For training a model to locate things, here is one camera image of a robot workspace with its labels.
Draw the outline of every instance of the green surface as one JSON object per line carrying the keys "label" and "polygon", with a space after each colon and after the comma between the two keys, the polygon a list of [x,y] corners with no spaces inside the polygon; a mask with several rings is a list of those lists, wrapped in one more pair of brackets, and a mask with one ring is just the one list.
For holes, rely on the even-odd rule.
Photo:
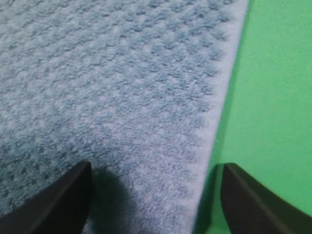
{"label": "green surface", "polygon": [[[311,0],[251,1],[216,140],[210,168],[235,162],[312,215]],[[219,182],[209,234],[230,233]]]}

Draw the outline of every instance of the towel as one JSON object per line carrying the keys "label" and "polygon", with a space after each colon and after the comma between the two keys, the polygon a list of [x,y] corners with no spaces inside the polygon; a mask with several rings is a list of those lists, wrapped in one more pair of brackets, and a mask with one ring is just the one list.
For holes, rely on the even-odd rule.
{"label": "towel", "polygon": [[0,0],[0,215],[86,159],[86,233],[191,233],[246,8]]}

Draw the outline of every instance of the fabric texture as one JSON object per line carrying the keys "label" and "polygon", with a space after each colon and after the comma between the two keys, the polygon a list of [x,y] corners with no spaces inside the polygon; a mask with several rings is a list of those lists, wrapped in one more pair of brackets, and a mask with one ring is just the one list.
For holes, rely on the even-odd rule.
{"label": "fabric texture", "polygon": [[87,159],[126,191],[124,233],[191,233],[235,5],[0,0],[0,214]]}

